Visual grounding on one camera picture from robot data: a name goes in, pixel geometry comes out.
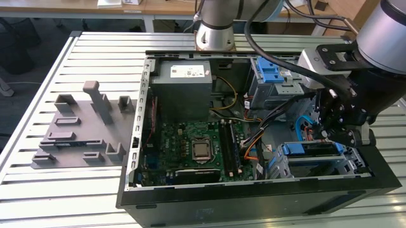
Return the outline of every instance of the wooden desk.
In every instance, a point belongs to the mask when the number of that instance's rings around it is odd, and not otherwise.
[[[46,13],[126,13],[126,10],[146,8],[146,0],[141,5],[123,4],[121,8],[99,9],[98,0],[2,0],[0,11],[46,12]]]
[[[298,9],[309,13],[308,6],[300,6]],[[336,14],[330,6],[326,11],[316,10],[316,13]],[[147,32],[154,32],[155,19],[193,20],[193,15],[193,0],[143,0],[141,5],[123,4],[123,7],[111,9],[99,9],[98,0],[0,0],[0,17],[142,19]],[[273,21],[286,22],[288,15],[284,11]],[[313,23],[313,20],[292,11],[292,22]],[[317,27],[314,35],[324,32],[325,30]]]
[[[304,13],[309,13],[308,6],[300,6],[298,10],[301,10]],[[178,15],[194,15],[195,13],[195,3],[193,0],[147,0],[146,8],[145,8],[146,14],[178,14]],[[334,10],[330,6],[326,7],[325,11],[316,10],[317,15],[336,15]],[[280,17],[286,18],[288,17],[288,11],[285,10]],[[298,14],[296,14],[292,11],[293,17],[301,17]]]

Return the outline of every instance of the open computer tower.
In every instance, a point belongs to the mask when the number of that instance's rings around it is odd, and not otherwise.
[[[312,92],[253,53],[147,52],[118,207],[162,227],[332,213],[401,187],[376,146],[313,140],[314,97],[269,123],[246,156],[272,110]]]

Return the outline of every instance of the motherboard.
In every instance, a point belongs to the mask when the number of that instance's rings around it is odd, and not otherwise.
[[[225,127],[232,129],[228,135]],[[194,184],[202,177],[209,178],[204,182],[253,180],[252,163],[240,159],[244,139],[238,121],[162,124],[159,149],[145,155],[145,186]]]

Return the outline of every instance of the white box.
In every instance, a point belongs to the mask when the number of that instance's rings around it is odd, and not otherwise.
[[[119,8],[122,7],[122,0],[99,0],[98,1],[98,8]]]
[[[133,4],[133,5],[139,5],[142,0],[123,0],[125,4]]]

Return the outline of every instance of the yellow wire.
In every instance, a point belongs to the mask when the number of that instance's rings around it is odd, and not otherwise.
[[[237,102],[237,91],[236,91],[233,85],[230,84],[230,82],[225,78],[222,78],[220,76],[218,76],[218,78],[221,78],[226,82],[226,84],[230,86],[230,88],[233,89],[233,92],[234,92],[234,101],[226,107],[217,107],[217,108],[212,108],[210,110],[225,110],[225,109],[229,109],[229,108],[232,108],[236,105],[236,102]]]

